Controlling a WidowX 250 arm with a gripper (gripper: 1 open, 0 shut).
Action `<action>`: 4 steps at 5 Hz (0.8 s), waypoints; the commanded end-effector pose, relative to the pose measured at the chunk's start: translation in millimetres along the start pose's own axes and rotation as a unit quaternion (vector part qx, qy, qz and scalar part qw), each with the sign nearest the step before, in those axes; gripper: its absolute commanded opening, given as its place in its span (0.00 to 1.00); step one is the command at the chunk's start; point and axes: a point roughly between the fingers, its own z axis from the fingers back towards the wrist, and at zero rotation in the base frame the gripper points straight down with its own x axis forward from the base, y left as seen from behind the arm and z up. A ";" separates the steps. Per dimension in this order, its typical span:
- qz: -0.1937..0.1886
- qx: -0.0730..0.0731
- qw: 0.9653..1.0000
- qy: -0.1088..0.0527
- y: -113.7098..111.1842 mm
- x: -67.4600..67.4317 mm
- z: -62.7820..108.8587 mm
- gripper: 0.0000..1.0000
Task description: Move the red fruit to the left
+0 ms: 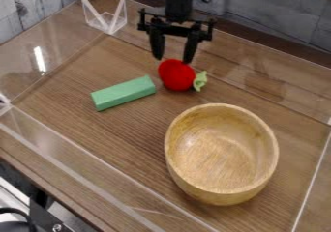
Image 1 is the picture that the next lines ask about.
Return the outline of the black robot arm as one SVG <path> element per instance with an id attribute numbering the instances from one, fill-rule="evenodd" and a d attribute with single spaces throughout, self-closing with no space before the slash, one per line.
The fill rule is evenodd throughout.
<path id="1" fill-rule="evenodd" d="M 166 35 L 187 39 L 183 62 L 189 64 L 203 41 L 213 38 L 216 19 L 193 11 L 193 0 L 165 0 L 165 6 L 138 10 L 137 30 L 149 35 L 153 56 L 161 60 L 165 55 Z"/>

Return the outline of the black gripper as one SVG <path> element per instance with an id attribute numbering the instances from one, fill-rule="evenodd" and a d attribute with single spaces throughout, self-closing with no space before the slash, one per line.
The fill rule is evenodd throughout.
<path id="1" fill-rule="evenodd" d="M 199 43 L 212 40 L 216 18 L 192 12 L 185 20 L 166 17 L 166 8 L 142 8 L 138 10 L 137 29 L 150 35 L 150 46 L 154 57 L 161 60 L 165 54 L 165 35 L 188 38 L 183 62 L 193 61 Z"/>

